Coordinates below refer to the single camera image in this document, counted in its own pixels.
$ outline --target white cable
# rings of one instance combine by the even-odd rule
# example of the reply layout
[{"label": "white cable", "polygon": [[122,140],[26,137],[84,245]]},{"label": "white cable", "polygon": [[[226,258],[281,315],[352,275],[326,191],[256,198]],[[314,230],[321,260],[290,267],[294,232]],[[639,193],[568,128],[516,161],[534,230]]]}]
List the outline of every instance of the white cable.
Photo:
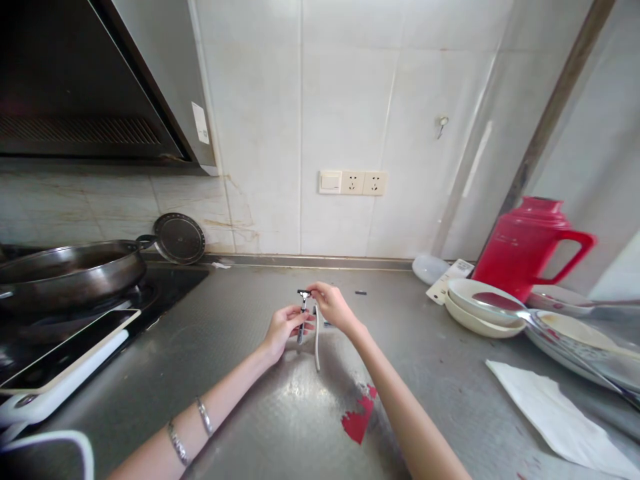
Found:
[{"label": "white cable", "polygon": [[4,445],[0,451],[4,453],[22,447],[27,447],[29,445],[36,445],[38,443],[56,440],[69,440],[74,442],[78,448],[80,448],[85,480],[93,480],[93,450],[91,448],[91,442],[84,433],[76,430],[58,430],[55,432],[39,433],[37,435],[12,441],[11,443]]},{"label": "white cable", "polygon": [[320,371],[320,356],[318,356],[318,338],[320,337],[320,328],[324,327],[322,313],[318,304],[315,305],[315,369]]}]

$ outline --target kitchen counter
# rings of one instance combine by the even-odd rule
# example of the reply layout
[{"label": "kitchen counter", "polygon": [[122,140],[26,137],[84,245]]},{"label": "kitchen counter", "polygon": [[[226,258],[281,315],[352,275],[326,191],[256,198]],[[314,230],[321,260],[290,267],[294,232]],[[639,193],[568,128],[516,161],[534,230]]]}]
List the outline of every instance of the kitchen counter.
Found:
[{"label": "kitchen counter", "polygon": [[[603,479],[554,454],[485,366],[486,359],[559,382],[586,416],[636,465],[640,415],[614,393],[564,369],[524,336],[479,337],[425,295],[410,271],[232,267],[216,270],[142,334],[37,431],[76,429],[93,444],[103,479],[144,440],[208,390],[262,340],[274,310],[299,304],[296,290],[334,283],[476,479]],[[356,295],[356,290],[366,295]],[[249,390],[185,478],[402,478],[402,460],[380,399],[362,445],[341,418],[358,410],[371,379],[336,329],[295,340]],[[25,477],[81,478],[73,445],[52,443],[10,456]]]}]

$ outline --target paper towel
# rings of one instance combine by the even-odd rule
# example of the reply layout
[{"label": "paper towel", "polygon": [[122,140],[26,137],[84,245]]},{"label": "paper towel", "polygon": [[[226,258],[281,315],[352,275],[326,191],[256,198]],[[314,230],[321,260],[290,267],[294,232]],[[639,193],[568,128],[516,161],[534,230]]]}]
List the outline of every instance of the paper towel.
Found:
[{"label": "paper towel", "polygon": [[586,418],[558,388],[534,372],[487,360],[509,396],[562,458],[626,479],[640,479],[640,471],[614,444],[607,432]]}]

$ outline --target hand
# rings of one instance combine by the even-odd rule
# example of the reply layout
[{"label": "hand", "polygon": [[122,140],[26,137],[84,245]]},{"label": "hand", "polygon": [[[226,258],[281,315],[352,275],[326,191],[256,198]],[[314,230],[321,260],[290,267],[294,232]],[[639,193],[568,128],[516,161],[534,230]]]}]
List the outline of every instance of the hand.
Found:
[{"label": "hand", "polygon": [[315,317],[308,311],[301,312],[298,305],[290,305],[274,312],[265,340],[262,342],[270,362],[276,363],[285,351],[285,344],[290,337],[296,337],[300,325],[305,324],[305,335],[308,330],[315,330]]},{"label": "hand", "polygon": [[354,328],[362,325],[347,305],[338,287],[316,282],[308,286],[307,290],[311,291],[311,296],[320,306],[322,316],[347,336],[353,333]]}]

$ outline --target silver bracelet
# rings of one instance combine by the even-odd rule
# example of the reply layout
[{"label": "silver bracelet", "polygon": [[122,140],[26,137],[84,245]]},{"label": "silver bracelet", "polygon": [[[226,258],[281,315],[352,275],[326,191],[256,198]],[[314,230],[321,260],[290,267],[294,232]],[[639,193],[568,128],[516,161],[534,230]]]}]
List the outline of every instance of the silver bracelet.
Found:
[{"label": "silver bracelet", "polygon": [[207,432],[207,436],[211,438],[213,436],[213,427],[211,426],[211,420],[207,415],[207,409],[205,408],[205,404],[202,403],[202,400],[200,400],[200,397],[196,397],[195,401],[198,404],[198,411],[200,412],[200,418],[202,418],[202,423],[205,426],[205,431]]},{"label": "silver bracelet", "polygon": [[167,431],[169,432],[169,438],[171,439],[171,443],[173,444],[173,449],[175,450],[178,458],[185,467],[188,467],[191,463],[189,456],[187,455],[187,451],[185,450],[185,446],[182,444],[178,435],[175,433],[175,428],[173,428],[173,419],[169,420],[167,424]]}]

